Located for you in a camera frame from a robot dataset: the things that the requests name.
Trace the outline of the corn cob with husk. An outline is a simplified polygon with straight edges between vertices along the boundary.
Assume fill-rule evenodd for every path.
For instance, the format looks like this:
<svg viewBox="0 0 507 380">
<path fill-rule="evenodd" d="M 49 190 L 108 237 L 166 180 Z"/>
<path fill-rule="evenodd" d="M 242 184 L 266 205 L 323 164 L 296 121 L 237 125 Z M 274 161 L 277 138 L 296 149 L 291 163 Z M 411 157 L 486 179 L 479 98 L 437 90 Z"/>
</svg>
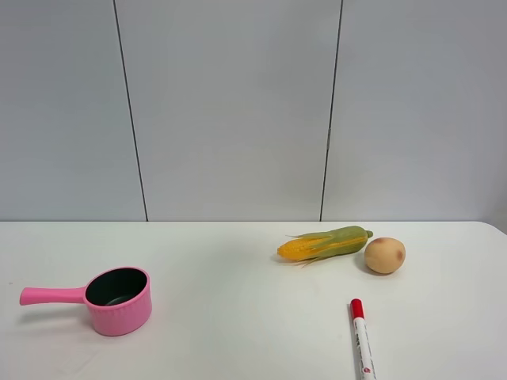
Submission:
<svg viewBox="0 0 507 380">
<path fill-rule="evenodd" d="M 292 237 L 277 249 L 277 255 L 294 263 L 307 264 L 331 257 L 357 253 L 373 237 L 373 232 L 360 226 L 301 234 Z"/>
</svg>

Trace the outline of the tan potato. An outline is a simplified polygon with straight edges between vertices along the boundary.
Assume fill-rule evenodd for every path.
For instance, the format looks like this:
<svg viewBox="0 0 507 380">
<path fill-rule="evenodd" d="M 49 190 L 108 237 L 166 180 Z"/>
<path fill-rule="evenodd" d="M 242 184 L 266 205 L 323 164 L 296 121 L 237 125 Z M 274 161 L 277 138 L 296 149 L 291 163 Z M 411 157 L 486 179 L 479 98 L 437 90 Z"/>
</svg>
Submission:
<svg viewBox="0 0 507 380">
<path fill-rule="evenodd" d="M 387 275 L 400 269 L 406 258 L 403 243 L 391 237 L 379 237 L 364 250 L 364 261 L 372 271 Z"/>
</svg>

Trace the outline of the red capped white marker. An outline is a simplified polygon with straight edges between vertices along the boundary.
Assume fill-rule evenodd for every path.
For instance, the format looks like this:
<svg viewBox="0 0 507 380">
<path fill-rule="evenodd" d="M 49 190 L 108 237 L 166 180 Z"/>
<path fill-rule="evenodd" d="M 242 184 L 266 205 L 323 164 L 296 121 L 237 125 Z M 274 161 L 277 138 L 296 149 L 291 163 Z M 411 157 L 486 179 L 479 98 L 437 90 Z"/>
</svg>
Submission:
<svg viewBox="0 0 507 380">
<path fill-rule="evenodd" d="M 350 311 L 353 320 L 354 341 L 359 356 L 360 379 L 376 380 L 375 365 L 372 358 L 362 301 L 358 298 L 352 299 Z"/>
</svg>

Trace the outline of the small grey wall bracket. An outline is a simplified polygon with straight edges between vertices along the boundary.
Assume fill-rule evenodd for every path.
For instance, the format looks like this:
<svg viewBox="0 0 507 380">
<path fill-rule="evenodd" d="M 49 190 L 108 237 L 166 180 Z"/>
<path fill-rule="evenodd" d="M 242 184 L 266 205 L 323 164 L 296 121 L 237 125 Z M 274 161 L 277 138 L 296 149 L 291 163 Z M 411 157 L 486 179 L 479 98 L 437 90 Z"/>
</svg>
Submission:
<svg viewBox="0 0 507 380">
<path fill-rule="evenodd" d="M 330 140 L 331 140 L 332 128 L 329 127 L 327 130 L 327 139 L 326 139 L 326 154 L 329 153 L 330 150 Z"/>
</svg>

